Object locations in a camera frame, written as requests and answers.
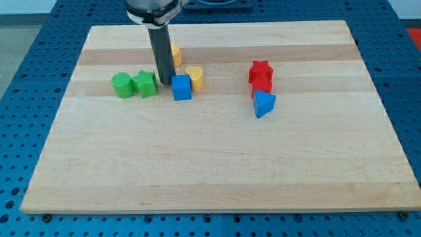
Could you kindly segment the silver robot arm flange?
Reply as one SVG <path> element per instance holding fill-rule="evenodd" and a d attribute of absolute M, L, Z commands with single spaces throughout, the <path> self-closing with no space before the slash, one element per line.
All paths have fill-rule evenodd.
<path fill-rule="evenodd" d="M 129 19 L 153 30 L 166 26 L 188 3 L 188 0 L 124 0 Z"/>

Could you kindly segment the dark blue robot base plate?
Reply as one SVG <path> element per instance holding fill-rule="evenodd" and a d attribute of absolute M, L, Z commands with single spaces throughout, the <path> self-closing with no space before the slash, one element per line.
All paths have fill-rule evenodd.
<path fill-rule="evenodd" d="M 252 10 L 253 0 L 189 0 L 183 10 L 191 11 L 225 11 Z"/>

